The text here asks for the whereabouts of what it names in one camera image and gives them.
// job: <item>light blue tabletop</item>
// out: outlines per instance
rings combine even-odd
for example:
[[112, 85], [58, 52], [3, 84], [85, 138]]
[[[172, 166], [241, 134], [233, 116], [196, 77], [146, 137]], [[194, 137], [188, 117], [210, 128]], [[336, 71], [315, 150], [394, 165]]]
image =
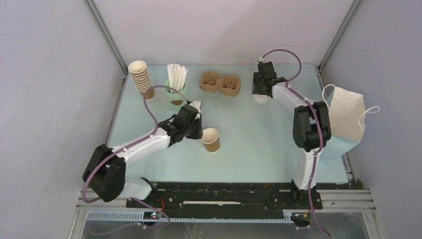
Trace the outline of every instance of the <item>light blue tabletop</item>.
[[[182, 142], [152, 153], [129, 168], [127, 174], [151, 181], [173, 182], [290, 182], [302, 155], [293, 136], [293, 114], [279, 101], [258, 104], [253, 100], [252, 76], [256, 65], [191, 65], [186, 78], [188, 99], [202, 102], [203, 128], [220, 132], [221, 147], [208, 153], [200, 140]], [[166, 66], [148, 66], [154, 85], [168, 79]], [[278, 77], [292, 77], [297, 65], [277, 65]], [[199, 88], [202, 72], [215, 70], [241, 77], [240, 94], [235, 97], [203, 92]], [[304, 65], [300, 76], [292, 82], [301, 94], [321, 101], [321, 88], [313, 65]], [[175, 112], [164, 92], [155, 89], [148, 100], [157, 120], [163, 121]], [[109, 146], [121, 145], [153, 129], [154, 122], [143, 105], [143, 98], [130, 78], [124, 89], [115, 119]], [[320, 160], [317, 182], [346, 183], [341, 158]]]

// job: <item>green cup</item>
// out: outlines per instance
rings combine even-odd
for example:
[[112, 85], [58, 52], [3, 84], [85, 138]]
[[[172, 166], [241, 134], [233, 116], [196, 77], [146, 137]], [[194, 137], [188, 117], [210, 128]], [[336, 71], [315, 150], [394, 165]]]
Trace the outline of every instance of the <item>green cup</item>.
[[[167, 80], [166, 83], [164, 83], [164, 85], [170, 86], [169, 80]], [[171, 104], [171, 108], [174, 111], [179, 112], [180, 108], [187, 103], [186, 100], [183, 99], [178, 93], [172, 92], [168, 88], [165, 88], [165, 90], [166, 90], [167, 98], [169, 99], [169, 102]], [[183, 89], [180, 91], [180, 93], [182, 93], [185, 97], [187, 97], [186, 84], [183, 86]]]

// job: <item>bag handle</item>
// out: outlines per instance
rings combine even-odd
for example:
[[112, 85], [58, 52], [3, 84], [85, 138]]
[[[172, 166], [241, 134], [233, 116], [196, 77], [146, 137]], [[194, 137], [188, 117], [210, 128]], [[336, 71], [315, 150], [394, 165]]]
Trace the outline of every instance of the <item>bag handle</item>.
[[360, 115], [359, 119], [357, 120], [357, 121], [358, 121], [358, 123], [359, 123], [360, 130], [362, 130], [362, 124], [360, 123], [360, 119], [362, 118], [362, 116], [363, 116], [364, 114], [366, 114], [366, 113], [375, 114], [375, 113], [378, 113], [379, 111], [380, 111], [380, 107], [379, 107], [379, 106], [374, 106], [374, 107], [371, 107], [371, 108], [369, 108], [369, 109], [365, 110], [365, 112], [363, 112], [363, 113]]
[[334, 85], [334, 84], [328, 84], [328, 85], [326, 85], [326, 86], [324, 87], [324, 89], [322, 90], [322, 100], [323, 100], [323, 101], [325, 102], [325, 104], [327, 105], [328, 110], [330, 110], [330, 108], [329, 108], [329, 105], [328, 105], [328, 103], [327, 103], [327, 100], [325, 99], [324, 92], [325, 92], [325, 90], [327, 89], [327, 87], [329, 87], [329, 86], [334, 86], [334, 88], [335, 88], [335, 85]]

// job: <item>bundle of straws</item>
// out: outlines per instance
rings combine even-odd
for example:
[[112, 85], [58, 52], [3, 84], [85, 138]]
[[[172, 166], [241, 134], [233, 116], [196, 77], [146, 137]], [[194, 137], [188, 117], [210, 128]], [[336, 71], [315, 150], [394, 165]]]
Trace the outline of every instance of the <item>bundle of straws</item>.
[[171, 88], [181, 91], [185, 86], [186, 74], [188, 69], [178, 64], [167, 65], [167, 71], [169, 73], [169, 85]]

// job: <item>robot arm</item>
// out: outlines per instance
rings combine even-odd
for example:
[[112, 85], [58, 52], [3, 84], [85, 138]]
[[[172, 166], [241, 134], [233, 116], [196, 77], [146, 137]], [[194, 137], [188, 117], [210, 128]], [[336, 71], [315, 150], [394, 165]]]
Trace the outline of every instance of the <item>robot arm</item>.
[[[265, 97], [277, 99], [294, 114], [293, 139], [296, 146], [303, 149], [303, 156], [298, 160], [298, 168], [293, 182], [298, 190], [307, 190], [314, 154], [319, 149], [319, 135], [316, 124], [312, 123], [310, 119], [313, 119], [314, 116], [305, 101], [316, 109], [324, 146], [331, 138], [328, 109], [324, 102], [313, 102], [307, 98], [301, 99], [293, 94], [292, 91], [296, 91], [286, 82], [287, 80], [283, 77], [277, 78], [272, 62], [260, 62], [258, 72], [253, 75], [252, 94], [259, 95], [261, 99]], [[311, 186], [315, 185], [315, 180], [312, 180]]]
[[[126, 177], [126, 169], [147, 155], [182, 141], [184, 137], [200, 139], [202, 137], [200, 106], [199, 101], [188, 102], [177, 115], [160, 122], [154, 134], [150, 131], [129, 143], [113, 148], [108, 148], [105, 144], [98, 146], [83, 174], [83, 180], [86, 181], [93, 169], [107, 156], [122, 149], [94, 175], [89, 186], [104, 202], [110, 202], [119, 196], [145, 199], [152, 191], [153, 185], [146, 178]], [[127, 145], [145, 137], [146, 140], [126, 148]]]

